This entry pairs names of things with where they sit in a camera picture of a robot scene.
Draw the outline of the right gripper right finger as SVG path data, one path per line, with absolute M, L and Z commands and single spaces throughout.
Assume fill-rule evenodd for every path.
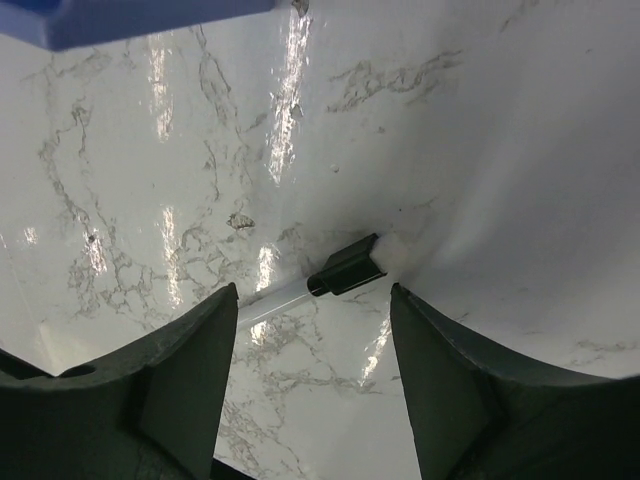
M 639 380 L 556 367 L 401 285 L 390 320 L 424 479 L 635 479 Z

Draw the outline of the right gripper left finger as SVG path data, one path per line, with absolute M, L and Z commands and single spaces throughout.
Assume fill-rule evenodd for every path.
M 3 353 L 2 477 L 236 478 L 214 450 L 237 318 L 237 290 L 228 285 L 56 377 Z

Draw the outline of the black marker pen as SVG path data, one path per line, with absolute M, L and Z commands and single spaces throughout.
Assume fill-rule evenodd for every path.
M 383 278 L 389 272 L 390 258 L 384 250 L 390 240 L 390 235 L 368 235 L 330 255 L 309 277 L 262 290 L 239 309 L 238 328 L 249 329 L 312 299 L 340 296 Z

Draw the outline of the purple blue bin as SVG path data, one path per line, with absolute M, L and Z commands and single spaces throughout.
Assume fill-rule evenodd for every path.
M 1 32 L 59 52 L 268 12 L 272 0 L 1 1 Z

